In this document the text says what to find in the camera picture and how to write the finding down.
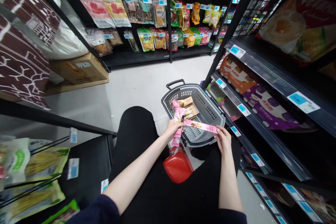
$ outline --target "brown patterned fabric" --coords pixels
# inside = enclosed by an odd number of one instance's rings
[[[0,0],[46,44],[51,45],[60,18],[46,0]]]
[[[0,91],[49,109],[43,96],[49,72],[42,52],[0,15]]]

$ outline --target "gray plastic shopping basket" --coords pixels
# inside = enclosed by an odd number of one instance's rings
[[[173,89],[170,88],[171,85],[178,82],[183,82],[183,85],[179,85]],[[185,84],[184,80],[180,79],[167,84],[166,87],[169,89],[169,92],[162,98],[161,103],[171,119],[174,118],[172,101],[183,100],[191,96],[195,106],[199,110],[199,114],[196,118],[193,118],[193,121],[224,127],[224,114],[214,105],[199,85]],[[188,147],[202,147],[216,141],[213,135],[211,132],[186,126],[185,132],[182,133],[182,138]]]

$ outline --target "hand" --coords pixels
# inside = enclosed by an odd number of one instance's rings
[[[178,128],[182,127],[182,132],[185,130],[185,128],[183,127],[185,125],[187,125],[185,122],[176,123],[174,119],[171,119],[169,120],[167,128],[162,135],[165,136],[167,138],[167,141],[169,142],[173,138],[174,133],[177,131]]]
[[[231,150],[231,135],[229,132],[221,127],[216,125],[217,135],[214,137],[217,139],[217,144],[222,155],[228,150]]]

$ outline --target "black pants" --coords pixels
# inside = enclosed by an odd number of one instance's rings
[[[152,114],[142,107],[127,109],[120,120],[117,144],[112,154],[111,182],[158,138]],[[220,152],[215,148],[209,157],[181,184],[167,175],[163,160],[168,147],[153,165],[138,193],[121,216],[121,223],[213,223],[218,209]],[[236,173],[240,146],[232,140]]]

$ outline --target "basket handle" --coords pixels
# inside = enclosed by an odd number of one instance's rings
[[[180,79],[180,80],[174,80],[173,82],[168,83],[168,84],[166,85],[166,87],[167,87],[169,90],[171,90],[170,86],[173,85],[173,84],[176,84],[176,83],[178,83],[178,82],[183,82],[184,85],[186,84],[186,83],[184,82],[183,79]]]

